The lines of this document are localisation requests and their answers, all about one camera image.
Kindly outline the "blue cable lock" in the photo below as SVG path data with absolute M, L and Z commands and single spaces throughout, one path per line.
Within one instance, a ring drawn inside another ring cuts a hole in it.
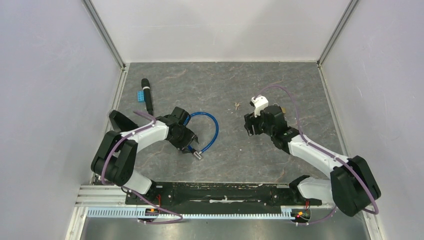
M 200 136 L 205 139 L 202 139 L 200 143 L 197 141 L 195 146 L 192 146 L 191 144 L 187 147 L 187 150 L 190 154 L 193 155 L 193 157 L 197 160 L 203 159 L 203 153 L 208 152 L 210 150 L 214 143 L 217 141 L 220 131 L 220 126 L 217 118 L 213 116 L 211 113 L 205 112 L 205 111 L 197 111 L 194 113 L 191 113 L 184 121 L 183 125 L 188 126 L 190 123 L 192 117 L 195 119 L 200 118 L 208 118 L 208 121 L 206 122 L 207 125 L 200 128 Z

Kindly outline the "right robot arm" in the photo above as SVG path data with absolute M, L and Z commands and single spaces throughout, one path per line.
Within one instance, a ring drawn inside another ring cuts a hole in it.
M 277 149 L 306 161 L 327 176 L 327 180 L 311 176 L 295 180 L 288 191 L 293 203 L 317 199 L 333 203 L 349 217 L 377 205 L 382 193 L 367 161 L 359 155 L 339 155 L 312 141 L 287 124 L 280 106 L 245 114 L 244 128 L 250 136 L 266 134 Z

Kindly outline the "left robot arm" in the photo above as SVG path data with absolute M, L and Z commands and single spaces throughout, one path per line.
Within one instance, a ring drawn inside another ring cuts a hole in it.
M 180 107 L 176 106 L 165 116 L 154 117 L 147 112 L 138 112 L 138 115 L 149 123 L 139 126 L 117 110 L 109 112 L 113 129 L 104 135 L 90 168 L 102 180 L 137 192 L 143 203 L 151 204 L 157 198 L 155 182 L 135 171 L 137 154 L 161 141 L 168 141 L 177 150 L 188 153 L 189 145 L 197 142 L 198 137 L 186 126 L 190 114 Z

